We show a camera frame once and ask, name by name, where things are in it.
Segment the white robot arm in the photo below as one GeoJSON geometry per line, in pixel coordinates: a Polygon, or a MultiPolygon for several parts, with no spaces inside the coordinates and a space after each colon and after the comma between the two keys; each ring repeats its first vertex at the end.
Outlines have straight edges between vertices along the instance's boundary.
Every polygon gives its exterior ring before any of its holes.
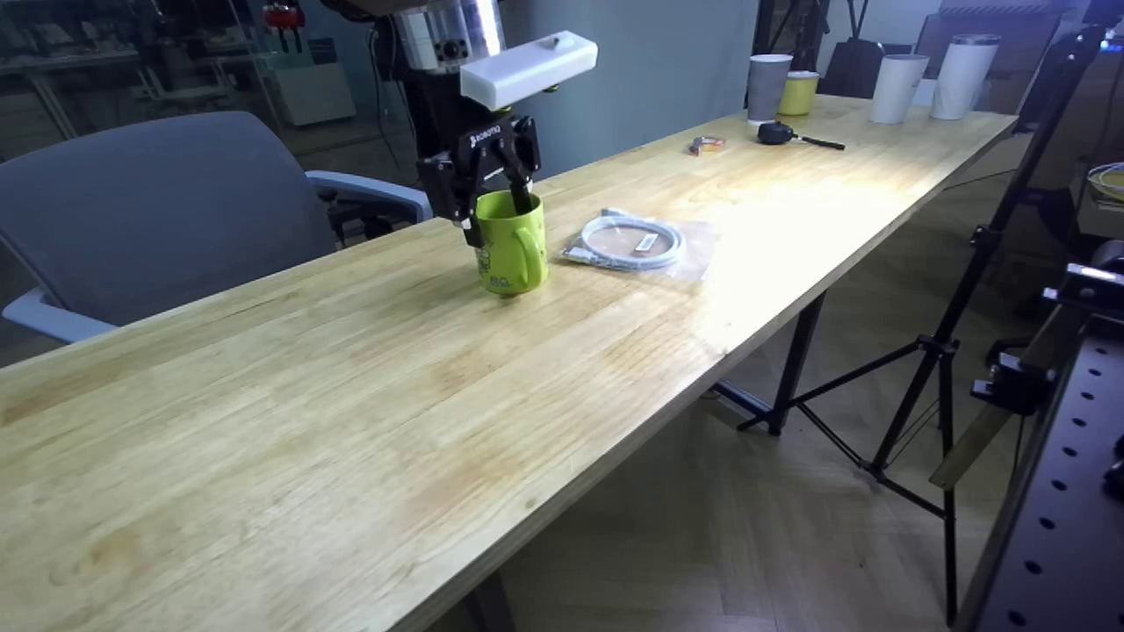
{"type": "Polygon", "coordinates": [[[502,49],[494,0],[319,5],[377,30],[377,66],[405,84],[418,176],[438,217],[459,225],[476,245],[476,196],[494,176],[505,180],[514,204],[530,210],[530,172],[542,165],[534,118],[459,96],[459,66],[502,49]]]}

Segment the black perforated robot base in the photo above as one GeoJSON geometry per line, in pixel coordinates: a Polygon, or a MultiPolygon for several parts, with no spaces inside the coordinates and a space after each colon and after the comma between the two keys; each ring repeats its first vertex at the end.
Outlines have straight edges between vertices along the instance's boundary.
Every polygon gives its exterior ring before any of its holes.
{"type": "Polygon", "coordinates": [[[1080,265],[1052,293],[1077,329],[956,632],[1124,632],[1121,293],[1121,274],[1080,265]]]}

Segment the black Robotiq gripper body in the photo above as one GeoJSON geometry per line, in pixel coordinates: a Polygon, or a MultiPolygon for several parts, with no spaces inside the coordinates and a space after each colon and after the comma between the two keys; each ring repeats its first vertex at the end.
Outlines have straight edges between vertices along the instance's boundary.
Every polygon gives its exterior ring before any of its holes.
{"type": "Polygon", "coordinates": [[[527,118],[537,130],[537,122],[530,116],[502,112],[489,128],[475,128],[452,144],[452,151],[475,151],[480,158],[480,183],[490,180],[490,176],[505,176],[502,172],[502,158],[498,158],[498,136],[502,136],[502,128],[514,122],[514,118],[527,118]]]}

